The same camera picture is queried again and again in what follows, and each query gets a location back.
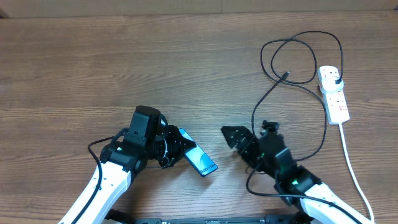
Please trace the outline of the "Samsung Galaxy smartphone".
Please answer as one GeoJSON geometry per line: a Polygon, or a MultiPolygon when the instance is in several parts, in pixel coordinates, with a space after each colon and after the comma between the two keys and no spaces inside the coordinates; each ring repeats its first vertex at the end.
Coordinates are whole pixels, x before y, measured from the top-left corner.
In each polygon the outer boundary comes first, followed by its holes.
{"type": "Polygon", "coordinates": [[[213,160],[204,152],[204,150],[193,140],[193,138],[186,132],[186,130],[180,128],[180,134],[190,141],[196,144],[196,147],[189,149],[185,152],[186,160],[192,165],[193,168],[202,176],[214,172],[218,169],[218,166],[213,160]]]}

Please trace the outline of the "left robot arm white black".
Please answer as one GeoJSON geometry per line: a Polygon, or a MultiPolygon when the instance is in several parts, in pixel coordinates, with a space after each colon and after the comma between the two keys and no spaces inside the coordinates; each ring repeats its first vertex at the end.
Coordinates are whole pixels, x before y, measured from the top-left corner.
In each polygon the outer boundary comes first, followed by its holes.
{"type": "Polygon", "coordinates": [[[94,157],[92,178],[61,223],[102,223],[149,160],[157,160],[165,169],[196,147],[159,110],[142,105],[136,107],[129,127],[105,141],[101,154],[94,157]]]}

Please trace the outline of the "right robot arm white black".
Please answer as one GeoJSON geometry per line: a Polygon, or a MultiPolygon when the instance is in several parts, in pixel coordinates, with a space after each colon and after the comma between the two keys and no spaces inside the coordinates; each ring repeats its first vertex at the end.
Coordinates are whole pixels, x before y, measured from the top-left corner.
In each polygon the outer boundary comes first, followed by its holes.
{"type": "Polygon", "coordinates": [[[223,126],[221,132],[228,146],[237,149],[241,159],[252,169],[246,189],[261,197],[278,197],[302,212],[300,223],[371,223],[353,207],[342,201],[320,178],[299,166],[278,133],[276,122],[262,125],[258,138],[244,126],[223,126]],[[250,189],[255,172],[263,172],[275,181],[275,194],[250,189]]]}

